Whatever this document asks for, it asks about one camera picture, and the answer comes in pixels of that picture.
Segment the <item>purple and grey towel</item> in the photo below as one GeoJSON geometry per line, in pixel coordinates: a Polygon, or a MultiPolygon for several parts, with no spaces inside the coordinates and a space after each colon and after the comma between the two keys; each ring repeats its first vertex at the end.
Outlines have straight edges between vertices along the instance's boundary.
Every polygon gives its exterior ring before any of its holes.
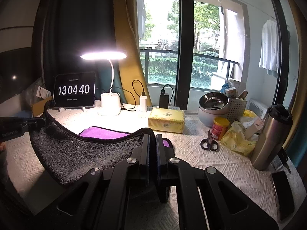
{"type": "Polygon", "coordinates": [[[77,135],[51,116],[48,109],[53,104],[53,101],[46,102],[40,117],[44,126],[30,129],[29,136],[37,158],[57,183],[68,186],[92,168],[107,170],[115,167],[142,146],[145,134],[149,135],[149,175],[157,174],[156,140],[152,129],[126,132],[115,139],[77,135]]]}

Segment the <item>cardboard box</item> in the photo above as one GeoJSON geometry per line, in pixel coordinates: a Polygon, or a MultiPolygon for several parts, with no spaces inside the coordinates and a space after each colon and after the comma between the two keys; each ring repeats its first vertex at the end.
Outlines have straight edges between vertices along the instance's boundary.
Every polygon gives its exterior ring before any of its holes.
{"type": "Polygon", "coordinates": [[[44,105],[52,99],[53,99],[53,97],[50,96],[50,97],[48,97],[48,98],[46,98],[46,99],[44,99],[40,102],[37,102],[37,103],[31,105],[31,110],[32,110],[33,116],[37,117],[37,116],[41,115],[44,111],[44,105]]]}

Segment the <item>white textured tablecloth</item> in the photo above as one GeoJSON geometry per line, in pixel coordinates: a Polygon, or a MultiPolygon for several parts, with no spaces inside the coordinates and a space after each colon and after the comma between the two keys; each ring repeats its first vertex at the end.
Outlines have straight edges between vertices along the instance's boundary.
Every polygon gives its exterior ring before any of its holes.
{"type": "MultiPolygon", "coordinates": [[[[101,112],[100,102],[88,110],[52,110],[51,115],[64,127],[80,133],[91,126],[123,132],[135,132],[147,127],[148,113],[122,111],[108,116],[101,112]]],[[[194,111],[185,112],[185,128],[182,134],[163,133],[171,140],[175,155],[196,168],[213,166],[234,183],[272,218],[277,219],[277,206],[270,180],[274,171],[258,171],[252,167],[248,157],[222,146],[218,152],[204,151],[200,141],[207,137],[208,129],[194,111]]],[[[8,174],[14,188],[33,213],[38,213],[62,193],[62,188],[47,174],[32,148],[29,135],[6,143],[8,174]]],[[[178,229],[176,189],[165,206],[143,210],[131,216],[128,229],[178,229]]]]}

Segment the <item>black scissors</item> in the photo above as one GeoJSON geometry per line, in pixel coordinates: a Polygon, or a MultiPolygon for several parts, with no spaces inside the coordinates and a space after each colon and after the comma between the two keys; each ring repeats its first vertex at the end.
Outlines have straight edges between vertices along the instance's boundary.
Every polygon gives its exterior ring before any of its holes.
{"type": "Polygon", "coordinates": [[[213,152],[218,152],[220,149],[218,142],[216,142],[214,138],[212,138],[210,130],[208,130],[207,138],[202,139],[202,141],[200,142],[200,147],[205,151],[213,152]]]}

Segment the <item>white power strip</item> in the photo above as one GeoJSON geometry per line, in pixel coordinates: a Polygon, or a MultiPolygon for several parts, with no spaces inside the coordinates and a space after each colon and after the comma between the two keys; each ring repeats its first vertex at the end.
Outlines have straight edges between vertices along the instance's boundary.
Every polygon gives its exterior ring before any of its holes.
{"type": "MultiPolygon", "coordinates": [[[[159,106],[158,105],[147,106],[147,111],[151,111],[153,108],[159,108],[159,106]]],[[[181,110],[179,106],[169,106],[168,109],[177,110],[177,111],[181,110]]]]}

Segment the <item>white charger adapter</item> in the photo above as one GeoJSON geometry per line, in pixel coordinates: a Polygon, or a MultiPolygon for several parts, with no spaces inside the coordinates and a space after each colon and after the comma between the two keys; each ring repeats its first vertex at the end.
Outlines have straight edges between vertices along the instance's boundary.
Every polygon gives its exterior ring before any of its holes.
{"type": "Polygon", "coordinates": [[[139,97],[139,110],[140,112],[147,112],[147,96],[139,97]]]}

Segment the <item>black power bank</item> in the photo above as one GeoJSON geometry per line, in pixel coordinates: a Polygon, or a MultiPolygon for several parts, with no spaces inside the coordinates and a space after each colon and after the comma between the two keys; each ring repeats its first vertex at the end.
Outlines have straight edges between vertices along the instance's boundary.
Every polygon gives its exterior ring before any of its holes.
{"type": "Polygon", "coordinates": [[[165,90],[162,89],[159,97],[159,107],[160,108],[169,108],[169,95],[165,93],[165,90]]]}

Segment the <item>grey bowl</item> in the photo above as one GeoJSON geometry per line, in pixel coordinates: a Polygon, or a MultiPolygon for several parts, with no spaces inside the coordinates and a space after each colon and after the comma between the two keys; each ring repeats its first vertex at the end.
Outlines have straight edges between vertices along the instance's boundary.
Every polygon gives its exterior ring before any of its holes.
{"type": "Polygon", "coordinates": [[[214,115],[205,112],[201,107],[198,108],[198,118],[206,127],[211,128],[213,126],[213,121],[216,117],[227,118],[227,113],[223,115],[214,115]]]}

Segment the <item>red yellow can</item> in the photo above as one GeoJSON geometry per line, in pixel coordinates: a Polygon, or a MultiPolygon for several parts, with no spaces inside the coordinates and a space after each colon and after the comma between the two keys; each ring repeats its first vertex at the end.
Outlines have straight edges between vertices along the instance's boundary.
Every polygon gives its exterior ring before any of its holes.
{"type": "Polygon", "coordinates": [[[227,132],[230,122],[224,117],[216,117],[213,120],[213,125],[211,129],[211,136],[215,140],[221,140],[223,135],[227,132]]]}

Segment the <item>crumpled yellow tissue pack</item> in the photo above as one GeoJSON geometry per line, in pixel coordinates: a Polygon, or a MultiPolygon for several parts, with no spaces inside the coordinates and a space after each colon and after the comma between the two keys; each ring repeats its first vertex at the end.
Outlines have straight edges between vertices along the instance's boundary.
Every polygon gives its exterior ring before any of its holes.
{"type": "Polygon", "coordinates": [[[241,122],[234,121],[229,130],[223,135],[220,143],[233,152],[250,157],[258,141],[258,135],[254,134],[246,139],[244,135],[245,128],[241,122]]]}

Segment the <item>yellow curtain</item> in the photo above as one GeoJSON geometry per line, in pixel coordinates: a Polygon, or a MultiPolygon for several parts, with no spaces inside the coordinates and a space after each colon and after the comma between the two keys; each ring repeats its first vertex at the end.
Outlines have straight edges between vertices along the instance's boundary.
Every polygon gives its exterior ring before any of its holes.
{"type": "Polygon", "coordinates": [[[142,91],[149,93],[140,60],[136,0],[113,0],[116,48],[127,57],[119,61],[126,103],[139,104],[142,91]]]}

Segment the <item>white perforated basket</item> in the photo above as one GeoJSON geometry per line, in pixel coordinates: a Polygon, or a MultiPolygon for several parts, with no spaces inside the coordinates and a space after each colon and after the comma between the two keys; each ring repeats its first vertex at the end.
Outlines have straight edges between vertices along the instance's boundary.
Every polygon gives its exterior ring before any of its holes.
{"type": "Polygon", "coordinates": [[[229,120],[230,124],[233,121],[239,119],[239,117],[243,116],[247,104],[247,100],[235,98],[229,98],[229,110],[227,112],[226,118],[229,120]]]}

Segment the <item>steel thermos bottle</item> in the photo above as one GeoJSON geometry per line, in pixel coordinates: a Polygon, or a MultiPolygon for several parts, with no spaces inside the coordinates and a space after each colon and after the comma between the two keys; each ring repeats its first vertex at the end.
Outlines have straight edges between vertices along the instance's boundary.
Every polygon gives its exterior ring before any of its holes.
{"type": "Polygon", "coordinates": [[[292,114],[281,104],[268,108],[258,141],[250,158],[257,170],[265,170],[282,148],[292,128],[292,114]]]}

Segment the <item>black phone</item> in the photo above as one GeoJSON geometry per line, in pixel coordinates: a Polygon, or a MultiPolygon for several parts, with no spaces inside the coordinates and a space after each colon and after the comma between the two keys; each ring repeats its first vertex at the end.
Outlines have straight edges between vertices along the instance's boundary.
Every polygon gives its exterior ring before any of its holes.
{"type": "Polygon", "coordinates": [[[284,222],[295,211],[292,190],[284,171],[272,173],[270,179],[276,200],[278,221],[284,222]]]}

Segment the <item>white hanging shirt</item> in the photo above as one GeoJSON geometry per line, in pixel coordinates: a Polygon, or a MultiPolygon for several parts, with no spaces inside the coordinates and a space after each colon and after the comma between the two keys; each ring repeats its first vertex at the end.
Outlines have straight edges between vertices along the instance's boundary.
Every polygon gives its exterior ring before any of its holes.
{"type": "Polygon", "coordinates": [[[280,43],[277,23],[266,21],[262,28],[261,56],[259,67],[266,69],[267,74],[277,77],[280,64],[280,43]]]}

